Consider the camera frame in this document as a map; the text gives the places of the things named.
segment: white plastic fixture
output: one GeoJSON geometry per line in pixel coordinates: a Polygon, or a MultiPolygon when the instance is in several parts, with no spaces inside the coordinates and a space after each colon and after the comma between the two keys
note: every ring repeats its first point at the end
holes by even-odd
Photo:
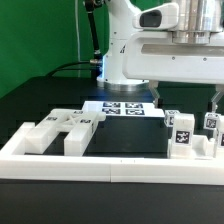
{"type": "MultiPolygon", "coordinates": [[[[117,103],[108,102],[106,105],[117,106],[117,103]]],[[[146,159],[82,157],[81,154],[83,153],[85,144],[80,143],[86,141],[86,139],[90,139],[92,136],[92,128],[95,130],[97,122],[105,119],[105,114],[101,113],[101,106],[99,104],[96,105],[95,108],[100,108],[100,111],[94,112],[88,111],[88,109],[93,108],[93,104],[91,103],[86,103],[85,108],[83,108],[85,110],[82,111],[54,110],[37,126],[34,123],[24,123],[0,151],[0,178],[224,185],[224,163],[222,158],[146,159]],[[74,136],[77,140],[76,143],[79,142],[77,144],[79,149],[77,150],[76,146],[68,146],[69,156],[24,155],[30,152],[31,148],[36,153],[42,153],[44,147],[52,141],[53,135],[56,135],[59,131],[66,131],[71,134],[75,130],[75,127],[78,127],[77,125],[80,125],[79,128],[83,130],[81,131],[81,138],[77,135],[80,141],[76,139],[77,136],[74,136]],[[33,135],[34,132],[39,136],[36,139],[33,135]],[[45,138],[41,133],[50,133],[52,136],[45,138]],[[77,154],[71,155],[73,152],[70,150],[73,149],[77,154]]],[[[126,104],[126,106],[136,107],[139,104],[130,103],[126,104]]],[[[189,118],[189,122],[192,123],[192,116],[189,118]]],[[[221,117],[218,125],[220,133],[222,133],[222,120],[223,118],[221,117]]],[[[190,123],[186,124],[187,126],[185,125],[185,128],[191,129],[192,125],[190,123]]],[[[204,145],[204,141],[201,140],[200,138],[194,143],[193,136],[192,145],[204,145]]]]}

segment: white block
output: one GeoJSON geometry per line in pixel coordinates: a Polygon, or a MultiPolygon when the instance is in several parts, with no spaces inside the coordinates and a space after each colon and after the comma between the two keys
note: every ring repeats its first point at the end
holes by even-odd
{"type": "Polygon", "coordinates": [[[174,115],[177,113],[180,113],[180,111],[179,110],[165,110],[164,123],[167,127],[173,127],[174,115]]]}
{"type": "Polygon", "coordinates": [[[25,136],[35,127],[35,123],[25,122],[0,150],[0,156],[23,155],[27,148],[25,136]]]}
{"type": "Polygon", "coordinates": [[[215,158],[224,160],[224,116],[219,116],[215,134],[215,158]]]}
{"type": "Polygon", "coordinates": [[[59,132],[56,130],[57,125],[66,121],[66,119],[66,113],[57,114],[51,112],[26,135],[26,144],[29,147],[26,152],[43,154],[47,147],[59,134],[59,132]]]}
{"type": "Polygon", "coordinates": [[[172,144],[191,145],[194,132],[193,114],[175,114],[172,133],[172,144]]]}
{"type": "Polygon", "coordinates": [[[206,113],[204,120],[204,129],[215,130],[217,128],[217,122],[220,114],[206,113]]]}
{"type": "Polygon", "coordinates": [[[64,140],[65,156],[82,156],[105,113],[86,112],[64,140]]]}

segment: green wall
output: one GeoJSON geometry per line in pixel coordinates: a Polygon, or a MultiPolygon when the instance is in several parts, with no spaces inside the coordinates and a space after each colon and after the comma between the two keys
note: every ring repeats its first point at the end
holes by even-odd
{"type": "MultiPolygon", "coordinates": [[[[141,9],[162,0],[132,0],[141,9]]],[[[92,58],[92,41],[83,1],[79,0],[81,59],[92,58]]],[[[75,0],[7,0],[0,2],[0,97],[34,76],[77,60],[75,0]]],[[[108,47],[104,6],[95,11],[102,52],[108,47]]]]}

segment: white cube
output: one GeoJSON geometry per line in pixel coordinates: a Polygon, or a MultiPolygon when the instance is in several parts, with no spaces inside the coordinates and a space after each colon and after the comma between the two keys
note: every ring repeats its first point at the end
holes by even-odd
{"type": "Polygon", "coordinates": [[[165,110],[164,123],[167,127],[173,127],[174,115],[180,113],[179,110],[165,110]]]}
{"type": "Polygon", "coordinates": [[[191,145],[194,133],[194,124],[195,119],[193,114],[175,114],[172,143],[185,146],[191,145]]]}
{"type": "Polygon", "coordinates": [[[215,130],[217,128],[217,122],[220,114],[206,113],[204,120],[204,129],[215,130]]]}

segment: black surface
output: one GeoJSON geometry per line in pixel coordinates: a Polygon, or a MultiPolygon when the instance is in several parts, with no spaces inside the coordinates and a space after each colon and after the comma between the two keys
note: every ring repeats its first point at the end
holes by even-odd
{"type": "MultiPolygon", "coordinates": [[[[164,84],[160,93],[165,109],[193,112],[196,132],[202,132],[200,116],[204,116],[214,88],[164,84]]],[[[33,78],[0,100],[1,145],[24,121],[39,122],[53,108],[81,109],[85,100],[151,102],[152,98],[148,91],[117,93],[99,89],[89,79],[33,78]]],[[[219,105],[222,112],[223,102],[219,105]]],[[[160,132],[164,137],[168,130],[158,119],[109,118],[99,125],[86,156],[162,156],[163,147],[159,144],[165,144],[166,140],[157,135],[160,132]],[[133,133],[129,125],[135,126],[135,138],[130,137],[133,133]],[[119,138],[121,133],[128,135],[119,138]],[[143,140],[138,144],[142,144],[143,151],[139,153],[136,141],[140,138],[143,140]],[[159,143],[145,148],[152,139],[159,143]],[[97,144],[106,145],[106,151],[97,151],[97,144]],[[132,145],[132,152],[127,144],[132,145]]],[[[49,154],[55,151],[63,153],[49,149],[49,154]]],[[[0,223],[4,224],[220,224],[224,222],[223,210],[223,186],[0,180],[0,223]]]]}

